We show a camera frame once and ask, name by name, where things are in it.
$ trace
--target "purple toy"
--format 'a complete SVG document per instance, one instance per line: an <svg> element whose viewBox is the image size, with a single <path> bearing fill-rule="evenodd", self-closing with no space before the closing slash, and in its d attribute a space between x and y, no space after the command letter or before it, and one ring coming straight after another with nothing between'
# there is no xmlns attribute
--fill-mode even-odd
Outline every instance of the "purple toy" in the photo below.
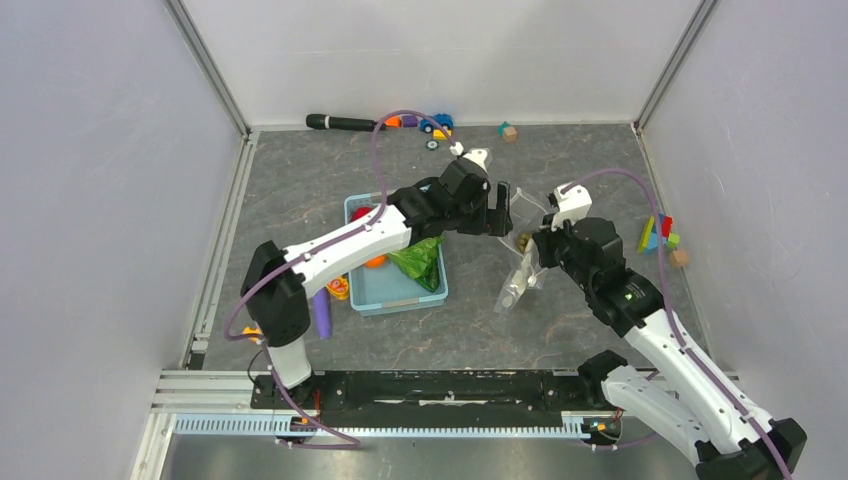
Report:
<svg viewBox="0 0 848 480"><path fill-rule="evenodd" d="M333 321L330 319L330 294L326 288L318 290L312 297L312 309L315 313L315 329L318 338L326 339L333 336Z"/></svg>
<svg viewBox="0 0 848 480"><path fill-rule="evenodd" d="M400 122L404 128L415 128L418 126L418 117L415 115L403 115L400 117Z"/></svg>

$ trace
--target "gray floor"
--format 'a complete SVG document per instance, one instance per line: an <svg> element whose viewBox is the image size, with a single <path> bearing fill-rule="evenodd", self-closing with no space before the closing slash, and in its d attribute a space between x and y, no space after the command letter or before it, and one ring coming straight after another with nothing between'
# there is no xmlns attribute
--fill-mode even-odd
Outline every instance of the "gray floor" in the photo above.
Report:
<svg viewBox="0 0 848 480"><path fill-rule="evenodd" d="M490 176L544 198L569 179L619 166L648 178L645 161L628 125L519 127L518 141L505 144L494 127L460 127L466 147L488 147ZM368 154L370 134L338 131L262 133L241 210L204 369L240 370L256 347L229 343L223 319L238 295L253 250L273 239L281 248L315 238L343 224L342 202L378 190ZM451 160L447 148L424 149L425 134L393 130L380 135L389 188L438 175ZM629 265L657 281L655 255L637 255L648 217L639 188L623 177L587 185L590 215L615 222ZM591 316L582 292L561 272L551 272L541 291L530 291L504 316L492 311L510 271L505 248L494 238L448 233L444 242L450 295L442 307L362 318L347 302L334 301L334 336L307 334L315 369L576 368L612 349L636 366L647 360ZM672 299L681 321L703 345L680 271L670 271ZM237 326L248 325L242 313Z"/></svg>

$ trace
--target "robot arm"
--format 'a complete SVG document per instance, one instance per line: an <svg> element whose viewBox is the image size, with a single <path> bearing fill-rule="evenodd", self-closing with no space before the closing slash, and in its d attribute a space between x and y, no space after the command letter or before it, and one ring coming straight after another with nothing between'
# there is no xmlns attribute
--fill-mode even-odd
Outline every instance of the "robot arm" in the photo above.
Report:
<svg viewBox="0 0 848 480"><path fill-rule="evenodd" d="M762 438L752 428L752 420L765 427L794 468L806 441L798 424L791 418L775 421L691 340L680 347L660 292L626 267L621 237L612 222L590 217L552 224L562 218L561 213L546 217L533 234L540 265L563 269L584 291L595 317L651 361L681 400L650 385L610 351L578 369L592 396L634 413L686 455L699 478L781 478ZM688 340L677 315L672 318L677 331ZM745 415L728 395L744 406Z"/></svg>
<svg viewBox="0 0 848 480"><path fill-rule="evenodd" d="M451 152L456 158L439 177L396 190L388 196L385 209L375 209L308 242L279 249L269 241L256 249L242 295L270 272L292 263L247 302L286 388L312 374L303 343L310 324L308 299L333 278L378 255L445 231L504 236L512 229L508 183L498 184L497 205L488 208L492 188L486 170L488 150L466 152L457 143Z"/></svg>

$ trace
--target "blue toy car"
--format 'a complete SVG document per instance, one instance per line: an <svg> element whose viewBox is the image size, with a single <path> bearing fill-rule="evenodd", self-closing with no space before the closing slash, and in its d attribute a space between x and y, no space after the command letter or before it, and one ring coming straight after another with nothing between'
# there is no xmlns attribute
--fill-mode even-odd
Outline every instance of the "blue toy car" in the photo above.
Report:
<svg viewBox="0 0 848 480"><path fill-rule="evenodd" d="M447 113L437 113L433 115L433 120L439 122L439 124L447 129L453 130L453 118ZM418 125L418 128L425 133L433 133L433 125L427 120L421 119L421 125Z"/></svg>

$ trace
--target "aluminum frame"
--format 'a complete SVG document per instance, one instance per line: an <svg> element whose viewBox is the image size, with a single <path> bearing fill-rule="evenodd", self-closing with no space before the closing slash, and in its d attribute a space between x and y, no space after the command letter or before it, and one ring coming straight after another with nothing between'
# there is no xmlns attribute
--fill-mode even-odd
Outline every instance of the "aluminum frame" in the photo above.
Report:
<svg viewBox="0 0 848 480"><path fill-rule="evenodd" d="M698 4L698 7L695 9L695 13L689 20L689 24L686 25L686 29L683 31L683 35L677 42L677 46L674 47L671 57L669 57L668 62L666 62L665 68L663 68L663 71L660 74L660 78L657 79L657 83L648 95L648 100L642 107L642 111L639 112L639 116L637 116L636 120L633 122L633 128L636 130L637 135L641 136L642 132L645 130L645 126L651 120L654 112L656 112L659 103L668 91L668 87L677 76L680 66L686 60L686 57L689 56L689 52L692 50L692 45L695 44L695 41L704 29L704 25L706 25L707 21L710 19L718 1L719 0L701 0L701 3Z"/></svg>
<svg viewBox="0 0 848 480"><path fill-rule="evenodd" d="M256 154L256 143L259 132L250 134L242 143L238 161L233 169L233 180L227 191L227 200L218 222L218 231L208 255L208 266L200 292L195 296L196 301L189 314L191 329L186 339L185 353L182 365L188 365L192 355L205 354L209 346L209 336L212 334L212 323L218 311L218 299L221 286L227 272L230 260L230 250L238 226L244 194L247 191L247 181L253 157Z"/></svg>
<svg viewBox="0 0 848 480"><path fill-rule="evenodd" d="M641 375L648 375L650 371L640 371ZM734 384L738 384L739 377L734 372L725 372ZM555 371L554 375L576 375L573 371ZM666 390L669 385L662 374L657 375L651 381L652 385ZM190 420L218 420L233 421L245 425L245 422L264 422L265 425L274 422L285 422L296 414L293 410L253 410L250 401L253 395L254 385L247 378L245 372L238 371L192 371L192 370L165 370L159 378L153 404L148 416L144 436L139 447L136 461L133 464L131 480L159 480L170 442L178 433L177 425L185 425ZM315 415L314 410L305 410L309 415ZM574 425L575 422L583 422L584 418L609 417L613 412L607 411L563 411L563 424ZM358 436L365 437L414 437L414 438L459 438L459 437L510 437L510 438L550 438L557 437L572 438L569 436L568 427L564 434L555 431L537 431L535 429L489 429L489 431L427 431L427 429L407 429L399 432L393 429L355 429L352 432ZM203 432L198 434L234 434L232 431ZM258 435L262 432L250 430L242 432L242 435Z"/></svg>
<svg viewBox="0 0 848 480"><path fill-rule="evenodd" d="M182 0L164 0L164 3L168 8L168 12L171 13L174 23L177 24L177 28L180 29L180 33L182 33L186 44L191 49L191 53L197 59L197 63L200 64L200 69L203 70L203 74L209 80L209 84L224 105L224 109L227 111L227 116L230 117L233 127L235 127L242 138L246 138L250 135L250 124L247 123L244 115L242 115L232 92L227 87L227 82L224 81L224 77L221 75L220 70L218 70L218 66L215 65L212 54L206 48L206 44L203 42L203 38L200 36L200 32L191 19L191 15L188 13L185 4Z"/></svg>

